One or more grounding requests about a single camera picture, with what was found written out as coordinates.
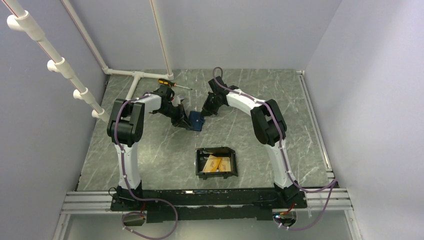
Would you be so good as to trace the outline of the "blue leather card holder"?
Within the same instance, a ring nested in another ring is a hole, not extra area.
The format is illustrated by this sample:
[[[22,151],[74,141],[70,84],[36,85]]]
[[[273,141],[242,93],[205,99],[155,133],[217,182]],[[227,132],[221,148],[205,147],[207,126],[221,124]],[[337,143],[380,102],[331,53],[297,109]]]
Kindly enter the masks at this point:
[[[191,124],[191,127],[189,127],[187,130],[195,132],[202,131],[203,125],[205,123],[205,118],[202,116],[200,111],[190,111],[188,120]]]

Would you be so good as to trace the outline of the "black plastic card tray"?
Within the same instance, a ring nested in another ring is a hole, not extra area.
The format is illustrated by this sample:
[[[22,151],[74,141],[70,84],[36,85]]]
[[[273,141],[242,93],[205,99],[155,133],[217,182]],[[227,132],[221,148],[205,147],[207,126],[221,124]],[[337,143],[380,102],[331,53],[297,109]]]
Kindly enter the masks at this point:
[[[195,175],[200,179],[238,177],[236,151],[230,147],[202,147],[195,150]]]

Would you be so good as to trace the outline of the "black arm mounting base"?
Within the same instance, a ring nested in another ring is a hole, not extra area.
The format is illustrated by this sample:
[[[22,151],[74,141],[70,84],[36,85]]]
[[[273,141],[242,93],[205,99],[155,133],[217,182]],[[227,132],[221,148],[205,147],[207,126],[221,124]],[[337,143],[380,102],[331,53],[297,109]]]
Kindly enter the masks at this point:
[[[113,193],[113,212],[144,212],[148,223],[189,220],[272,220],[277,210],[307,208],[303,191],[288,202],[273,187],[193,190],[143,190],[142,199]]]

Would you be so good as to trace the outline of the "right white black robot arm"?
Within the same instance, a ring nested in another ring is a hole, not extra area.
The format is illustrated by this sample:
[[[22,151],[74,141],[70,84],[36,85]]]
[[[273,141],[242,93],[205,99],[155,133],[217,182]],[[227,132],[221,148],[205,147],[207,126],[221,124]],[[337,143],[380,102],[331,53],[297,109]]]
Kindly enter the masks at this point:
[[[276,203],[289,207],[300,192],[291,170],[286,149],[287,125],[273,99],[268,101],[255,98],[236,86],[228,87],[220,76],[208,82],[211,92],[203,104],[201,115],[217,115],[221,106],[236,108],[251,117],[256,139],[265,146],[274,174]]]

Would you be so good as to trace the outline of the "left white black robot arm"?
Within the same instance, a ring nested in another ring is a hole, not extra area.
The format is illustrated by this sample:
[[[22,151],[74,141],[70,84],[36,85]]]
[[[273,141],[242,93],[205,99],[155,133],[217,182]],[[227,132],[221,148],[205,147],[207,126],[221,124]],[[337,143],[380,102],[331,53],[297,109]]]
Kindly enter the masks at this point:
[[[131,210],[144,203],[142,180],[138,169],[138,142],[144,131],[146,114],[162,114],[177,128],[193,130],[182,103],[174,105],[175,92],[160,86],[152,92],[133,99],[117,98],[112,106],[106,132],[113,142],[119,161],[119,183],[116,188],[124,195],[124,204]]]

